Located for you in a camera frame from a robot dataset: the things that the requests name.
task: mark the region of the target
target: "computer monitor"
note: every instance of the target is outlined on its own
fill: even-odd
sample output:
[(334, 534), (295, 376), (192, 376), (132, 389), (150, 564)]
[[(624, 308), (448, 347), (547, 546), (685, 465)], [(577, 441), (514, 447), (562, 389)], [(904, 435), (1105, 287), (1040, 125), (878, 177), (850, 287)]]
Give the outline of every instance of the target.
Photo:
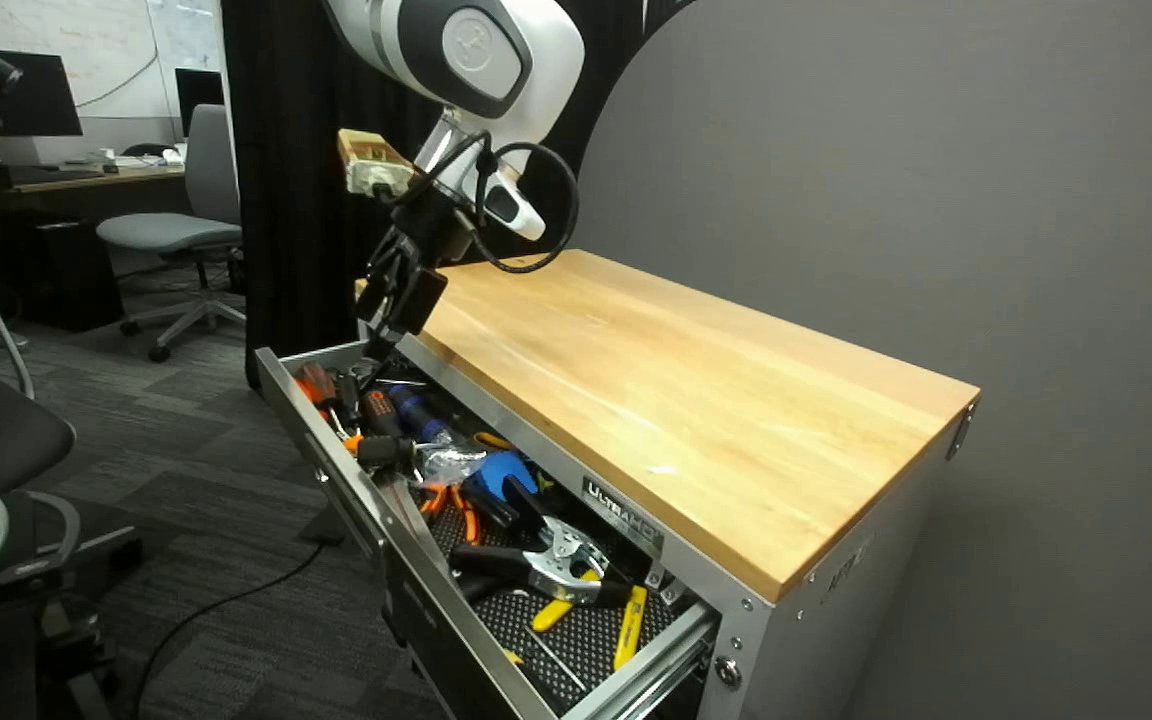
[(226, 103), (219, 74), (176, 67), (180, 137), (188, 137), (188, 118), (197, 103)]
[(0, 102), (0, 137), (84, 137), (61, 57), (0, 53), (0, 60), (20, 67)]

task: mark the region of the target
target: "desk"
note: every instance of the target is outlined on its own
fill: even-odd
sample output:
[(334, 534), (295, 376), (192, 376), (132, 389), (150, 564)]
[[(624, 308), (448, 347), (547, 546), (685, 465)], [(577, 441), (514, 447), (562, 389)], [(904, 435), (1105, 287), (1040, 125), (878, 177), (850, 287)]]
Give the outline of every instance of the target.
[(443, 302), (400, 355), (551, 477), (600, 535), (645, 554), (654, 614), (667, 616), (619, 671), (579, 668), (579, 694), (536, 694), (528, 668), (502, 661), (528, 648), (502, 604), (448, 579), (400, 480), (376, 485), (300, 395), (305, 366), (369, 372), (361, 344), (290, 361), (259, 347), (259, 394), (385, 556), (388, 620), (448, 709), (839, 717), (979, 394), (591, 254), (536, 275), (443, 274)]
[(188, 210), (186, 173), (40, 177), (0, 192), (0, 308), (61, 328), (126, 311), (98, 225), (119, 212)]
[(99, 222), (132, 210), (188, 210), (188, 198), (186, 198), (186, 169), (91, 173), (91, 177), (57, 173), (3, 188), (0, 210)]

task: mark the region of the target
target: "wire cutters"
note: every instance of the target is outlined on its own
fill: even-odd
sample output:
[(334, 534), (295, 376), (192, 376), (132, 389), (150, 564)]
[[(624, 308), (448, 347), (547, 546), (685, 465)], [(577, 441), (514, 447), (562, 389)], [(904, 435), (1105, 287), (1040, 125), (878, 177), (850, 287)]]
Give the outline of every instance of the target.
[(479, 511), (463, 502), (461, 485), (423, 485), (421, 517), (436, 519), (448, 511), (448, 506), (461, 511), (461, 535), (463, 546), (484, 546)]

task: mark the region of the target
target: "metal cabinet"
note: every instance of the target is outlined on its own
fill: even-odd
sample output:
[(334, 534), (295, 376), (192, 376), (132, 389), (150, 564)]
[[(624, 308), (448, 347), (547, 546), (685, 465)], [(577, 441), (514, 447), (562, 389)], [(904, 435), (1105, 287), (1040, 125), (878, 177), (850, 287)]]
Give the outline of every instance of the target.
[[(321, 485), (349, 530), (385, 564), (388, 625), (411, 648), (448, 717), (837, 717), (884, 596), (913, 554), (937, 477), (971, 417), (977, 389), (818, 332), (794, 328), (775, 335), (784, 319), (746, 315), (746, 308), (583, 254), (539, 274), (547, 275), (539, 287), (519, 287), (539, 292), (547, 319), (566, 332), (528, 328), (514, 335), (525, 319), (492, 319), (502, 306), (514, 306), (514, 280), (496, 286), (484, 274), (456, 267), (436, 324), (403, 341), (400, 355), (473, 425), (525, 453), (587, 525), (645, 556), (647, 625), (639, 654), (619, 671), (610, 663), (618, 607), (577, 607), (566, 620), (566, 638), (539, 640), (525, 628), (539, 607), (536, 596), (496, 593), (470, 600), (408, 485), (379, 480), (346, 453), (292, 372), (316, 366), (369, 376), (372, 361), (364, 361), (361, 344), (305, 355), (256, 351), (267, 404), (321, 467)], [(597, 382), (579, 382), (577, 361), (566, 355), (572, 347), (539, 347), (547, 335), (572, 344), (572, 328), (591, 328), (604, 351), (618, 347), (618, 335), (639, 347), (639, 335), (688, 332), (696, 319), (735, 332), (733, 344), (763, 328), (750, 347), (770, 344), (771, 366), (770, 355), (733, 355), (729, 367), (675, 366), (693, 382), (671, 385), (675, 376), (663, 376), (659, 361), (624, 351), (613, 366), (618, 382), (610, 382), (610, 394), (591, 394), (604, 382), (604, 366)], [(645, 402), (632, 385), (663, 385), (667, 394), (663, 402)], [(775, 425), (781, 402), (770, 402), (763, 385), (796, 385), (796, 404), (784, 407), (794, 425)], [(688, 402), (680, 404), (685, 422), (663, 425), (675, 402)], [(759, 407), (755, 422), (775, 429), (696, 432), (704, 422), (696, 425), (693, 414), (725, 402)], [(837, 422), (826, 414), (831, 404), (866, 414), (860, 422)], [(659, 467), (655, 457), (645, 465), (655, 477), (645, 467), (639, 477), (647, 480), (630, 477), (647, 443), (600, 453), (587, 435), (600, 435), (604, 425), (654, 429), (645, 441), (663, 435), (659, 443), (671, 443), (671, 435), (718, 443), (700, 457), (729, 453), (733, 460), (718, 467), (739, 465), (754, 473), (718, 477), (718, 467), (704, 467), (704, 480), (725, 487), (708, 506), (693, 496), (688, 508), (675, 496), (688, 485), (688, 467)], [(759, 473), (750, 453), (770, 453), (770, 443), (790, 465), (784, 477), (796, 465), (814, 465), (808, 480), (781, 485), (771, 467), (759, 485), (750, 485)], [(746, 549), (750, 541), (735, 546), (700, 530), (725, 530), (718, 511), (735, 511), (729, 530), (739, 530), (746, 517), (763, 525), (754, 541), (770, 535), (770, 549)]]

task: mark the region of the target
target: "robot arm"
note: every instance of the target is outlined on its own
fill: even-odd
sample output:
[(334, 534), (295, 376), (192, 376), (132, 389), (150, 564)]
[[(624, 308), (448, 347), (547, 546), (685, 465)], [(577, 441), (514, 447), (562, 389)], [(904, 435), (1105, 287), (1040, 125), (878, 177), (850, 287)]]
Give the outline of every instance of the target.
[(403, 332), (423, 328), (448, 286), (436, 265), (463, 258), (475, 222), (492, 217), (525, 240), (546, 236), (516, 180), (579, 82), (583, 39), (556, 0), (330, 0), (330, 10), (361, 60), (443, 103), (418, 152), (423, 180), (400, 198), (361, 296), (369, 355), (388, 355)]
[[(475, 198), (475, 152), (539, 145), (566, 113), (583, 39), (556, 0), (330, 0), (357, 57), (443, 103), (418, 169), (456, 198)], [(516, 192), (528, 155), (504, 152), (490, 177), (490, 212), (525, 240), (546, 236), (539, 212)]]

